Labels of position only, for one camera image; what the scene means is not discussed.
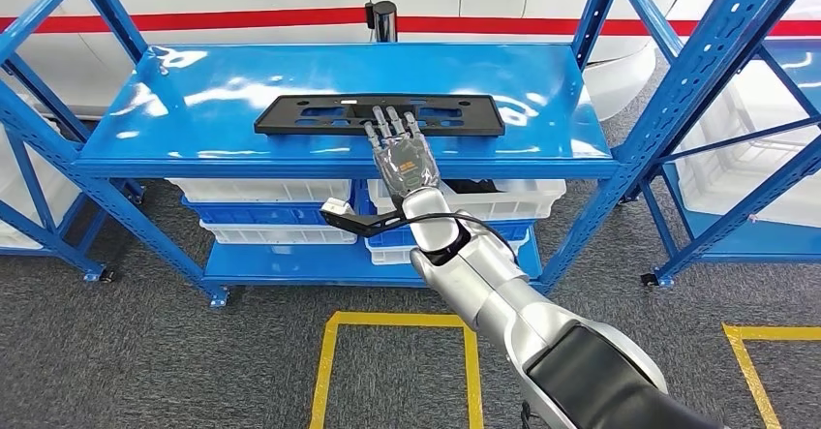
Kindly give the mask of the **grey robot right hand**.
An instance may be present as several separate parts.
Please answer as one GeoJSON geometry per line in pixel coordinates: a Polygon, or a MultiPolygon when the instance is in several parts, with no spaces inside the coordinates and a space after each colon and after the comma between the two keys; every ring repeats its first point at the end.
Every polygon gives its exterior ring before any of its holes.
{"type": "Polygon", "coordinates": [[[389,195],[402,201],[418,189],[437,188],[441,173],[415,116],[400,116],[393,106],[373,106],[372,112],[375,125],[367,122],[364,130],[389,195]]]}

